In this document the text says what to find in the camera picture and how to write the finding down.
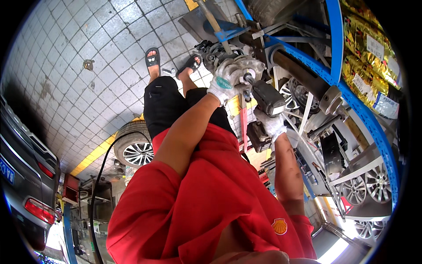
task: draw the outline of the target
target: cordless drill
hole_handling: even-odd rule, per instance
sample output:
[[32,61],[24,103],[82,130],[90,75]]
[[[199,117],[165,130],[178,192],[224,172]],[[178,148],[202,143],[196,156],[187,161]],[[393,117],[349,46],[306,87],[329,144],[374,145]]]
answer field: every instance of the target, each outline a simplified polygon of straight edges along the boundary
[[[256,81],[250,73],[246,73],[243,79],[252,85],[252,95],[258,103],[258,109],[269,117],[276,117],[281,114],[286,101],[272,85],[263,80]],[[257,153],[271,147],[271,138],[265,132],[264,125],[260,121],[249,123],[246,135],[251,140],[252,146]]]

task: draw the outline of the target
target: license plate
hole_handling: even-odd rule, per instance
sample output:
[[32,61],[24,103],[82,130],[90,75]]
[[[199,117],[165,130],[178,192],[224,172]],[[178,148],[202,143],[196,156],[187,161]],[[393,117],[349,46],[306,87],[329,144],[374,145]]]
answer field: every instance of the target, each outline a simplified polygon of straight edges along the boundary
[[9,167],[9,165],[0,158],[0,169],[1,174],[11,183],[13,184],[13,181],[15,180],[15,172]]

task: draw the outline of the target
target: hand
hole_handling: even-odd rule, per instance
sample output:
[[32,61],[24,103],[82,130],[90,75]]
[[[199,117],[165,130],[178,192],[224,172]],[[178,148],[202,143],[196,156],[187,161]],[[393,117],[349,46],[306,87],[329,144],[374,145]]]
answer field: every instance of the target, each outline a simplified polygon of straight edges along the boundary
[[225,101],[241,92],[235,85],[240,83],[239,77],[242,75],[243,70],[239,64],[235,63],[234,59],[225,59],[215,71],[207,92],[217,97],[222,106]]
[[269,117],[264,112],[255,107],[254,115],[257,117],[257,120],[264,125],[264,129],[267,132],[268,136],[271,137],[271,142],[275,142],[276,139],[283,133],[287,131],[286,126],[284,125],[284,119],[281,114],[276,117]]

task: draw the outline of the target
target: shell logo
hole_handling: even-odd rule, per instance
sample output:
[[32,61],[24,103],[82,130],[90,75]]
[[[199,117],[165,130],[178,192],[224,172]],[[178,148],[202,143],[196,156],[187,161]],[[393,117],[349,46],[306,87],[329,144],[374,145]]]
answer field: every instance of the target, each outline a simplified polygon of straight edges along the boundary
[[287,232],[287,223],[284,218],[274,219],[274,223],[271,226],[277,235],[284,235]]

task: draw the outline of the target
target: gray car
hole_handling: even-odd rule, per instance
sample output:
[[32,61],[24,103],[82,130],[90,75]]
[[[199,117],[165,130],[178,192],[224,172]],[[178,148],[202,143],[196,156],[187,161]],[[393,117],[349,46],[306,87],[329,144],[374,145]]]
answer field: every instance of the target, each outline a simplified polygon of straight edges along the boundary
[[46,246],[55,221],[60,164],[1,96],[1,186],[10,213],[35,250]]

